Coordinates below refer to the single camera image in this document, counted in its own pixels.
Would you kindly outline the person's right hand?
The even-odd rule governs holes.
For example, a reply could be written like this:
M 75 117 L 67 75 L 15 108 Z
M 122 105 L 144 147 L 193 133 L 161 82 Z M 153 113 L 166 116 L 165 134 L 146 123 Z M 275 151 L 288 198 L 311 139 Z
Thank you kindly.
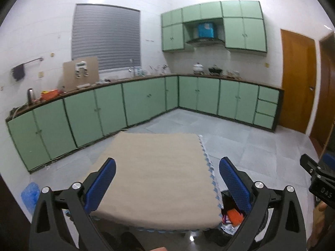
M 312 233 L 307 240 L 308 250 L 311 250 L 313 247 L 315 247 L 321 237 L 322 230 L 325 226 L 325 210 L 327 207 L 328 205 L 321 201 L 313 210 Z

